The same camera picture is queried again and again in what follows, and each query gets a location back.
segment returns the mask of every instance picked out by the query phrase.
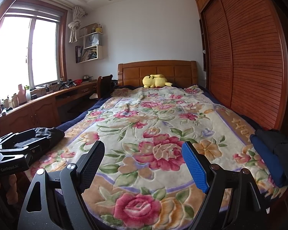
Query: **bed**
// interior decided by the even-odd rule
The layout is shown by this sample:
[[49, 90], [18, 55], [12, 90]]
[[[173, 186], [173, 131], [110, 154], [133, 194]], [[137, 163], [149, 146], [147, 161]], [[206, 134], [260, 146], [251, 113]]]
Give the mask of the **bed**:
[[[181, 88], [136, 88], [152, 73], [164, 74]], [[27, 177], [31, 180], [39, 168], [50, 172], [75, 163], [100, 140], [105, 157], [83, 193], [99, 224], [109, 229], [185, 229], [204, 197], [181, 155], [183, 142], [191, 141], [224, 169], [248, 168], [266, 199], [282, 196], [286, 187], [274, 185], [250, 142], [254, 129], [196, 81], [196, 62], [119, 64], [118, 83], [125, 87], [74, 121], [64, 139], [26, 171]], [[226, 210], [229, 198], [226, 190], [220, 211]]]

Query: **yellow plush toy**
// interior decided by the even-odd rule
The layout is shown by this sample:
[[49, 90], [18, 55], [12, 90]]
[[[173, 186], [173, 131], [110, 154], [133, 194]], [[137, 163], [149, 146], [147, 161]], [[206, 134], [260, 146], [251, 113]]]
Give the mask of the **yellow plush toy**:
[[145, 76], [143, 79], [143, 85], [145, 88], [172, 86], [172, 83], [167, 82], [166, 78], [161, 74], [152, 74]]

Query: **silver screw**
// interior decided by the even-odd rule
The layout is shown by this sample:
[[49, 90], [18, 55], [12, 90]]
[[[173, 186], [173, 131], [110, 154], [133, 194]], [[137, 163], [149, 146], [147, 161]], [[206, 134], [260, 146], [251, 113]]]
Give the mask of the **silver screw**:
[[244, 169], [242, 170], [242, 172], [245, 173], [245, 174], [247, 174], [247, 175], [250, 173], [250, 171], [249, 171], [248, 169], [246, 169], [246, 168], [244, 168]]
[[44, 169], [39, 169], [39, 170], [37, 170], [36, 173], [37, 173], [38, 175], [42, 175], [42, 174], [44, 173], [44, 171], [45, 171]]
[[218, 170], [220, 168], [220, 166], [218, 164], [216, 164], [216, 163], [211, 164], [211, 167], [212, 167], [213, 170]]
[[67, 169], [72, 170], [76, 167], [76, 165], [74, 163], [68, 164], [67, 165]]

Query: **pink bottle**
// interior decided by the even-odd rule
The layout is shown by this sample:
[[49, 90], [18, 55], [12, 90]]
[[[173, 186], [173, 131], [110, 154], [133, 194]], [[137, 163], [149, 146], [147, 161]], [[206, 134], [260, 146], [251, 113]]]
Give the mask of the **pink bottle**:
[[26, 90], [23, 89], [24, 87], [22, 86], [22, 84], [18, 85], [18, 89], [19, 89], [19, 92], [18, 92], [18, 103], [19, 105], [21, 104], [24, 104], [27, 102], [27, 97], [26, 97]]

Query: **chair backrest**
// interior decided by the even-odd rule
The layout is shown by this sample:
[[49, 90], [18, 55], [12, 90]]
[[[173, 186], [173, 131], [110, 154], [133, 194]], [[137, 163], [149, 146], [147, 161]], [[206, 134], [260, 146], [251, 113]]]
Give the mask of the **chair backrest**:
[[97, 96], [98, 99], [101, 99], [107, 93], [111, 92], [111, 80], [113, 75], [98, 77], [97, 80]]

